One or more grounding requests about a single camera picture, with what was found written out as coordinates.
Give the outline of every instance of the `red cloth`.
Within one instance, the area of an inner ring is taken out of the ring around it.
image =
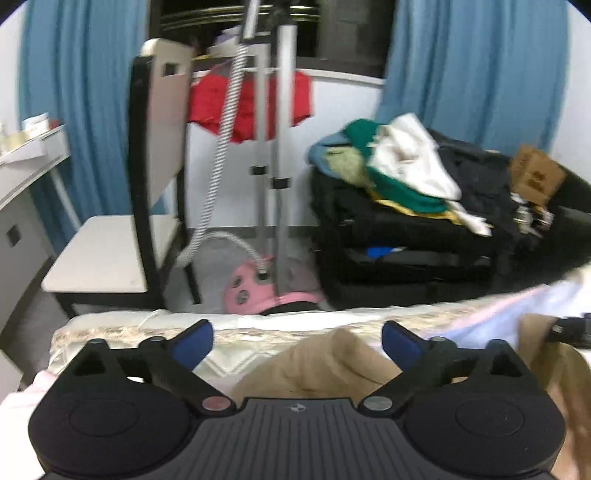
[[[217,135],[222,119],[222,108],[226,98],[229,79],[227,77],[208,73],[191,87],[189,103],[189,122],[195,122],[203,128]],[[277,78],[272,75],[269,79],[269,97],[267,110],[267,139],[275,137],[275,109],[277,105]],[[241,143],[255,138],[255,99],[254,77],[249,75],[242,83],[238,113],[234,122],[232,142]],[[294,118],[292,125],[312,115],[311,112],[311,80],[302,72],[295,72],[294,78]]]

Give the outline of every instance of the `green cloth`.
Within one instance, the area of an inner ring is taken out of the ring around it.
[[[372,155],[372,148],[368,144],[374,140],[379,126],[380,124],[373,120],[359,118],[343,129],[351,145],[363,155],[366,164]],[[447,206],[439,198],[423,195],[404,183],[378,172],[375,168],[366,166],[366,171],[374,184],[374,190],[386,200],[399,203],[417,213],[441,213],[447,210]]]
[[[343,128],[343,133],[355,148],[363,155],[365,160],[369,160],[372,154],[368,146],[374,140],[374,135],[381,124],[366,118],[358,118]]]
[[[365,171],[365,160],[355,147],[329,147],[324,159],[339,178],[359,188],[367,188],[370,181]]]
[[[378,172],[373,167],[366,169],[369,179],[374,184],[374,190],[382,198],[399,203],[417,213],[441,213],[447,210],[443,200],[423,195],[404,183]]]

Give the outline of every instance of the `brown box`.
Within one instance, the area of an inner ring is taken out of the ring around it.
[[[541,150],[522,145],[511,162],[511,191],[545,206],[564,180],[564,170]]]

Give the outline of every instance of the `cable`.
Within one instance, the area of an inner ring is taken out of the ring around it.
[[[213,161],[212,176],[207,189],[203,211],[201,212],[199,225],[193,234],[191,241],[177,257],[175,263],[177,267],[184,268],[191,263],[197,254],[197,250],[206,239],[222,238],[230,240],[244,249],[255,261],[256,269],[259,274],[264,275],[267,273],[267,262],[242,238],[227,232],[206,234],[207,228],[212,219],[217,190],[222,181],[223,166],[226,161],[228,146],[230,145],[230,138],[234,128],[234,120],[236,119],[236,113],[238,111],[238,101],[240,100],[240,91],[242,89],[242,79],[244,77],[247,54],[248,46],[243,44],[238,45],[236,57],[232,60],[232,67],[230,69],[230,81],[228,83],[228,91],[226,92],[226,99],[222,110],[222,119],[220,121],[220,129],[216,145],[216,155]]]

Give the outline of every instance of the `chair backrest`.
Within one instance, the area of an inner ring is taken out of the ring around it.
[[[148,292],[159,296],[161,272],[155,261],[150,209],[176,177],[177,210],[184,229],[192,52],[190,47],[169,40],[148,40],[134,59],[129,82],[127,170],[135,234]]]
[[[185,161],[193,49],[153,38],[144,43],[140,56],[152,58],[146,125],[146,181],[152,207]]]

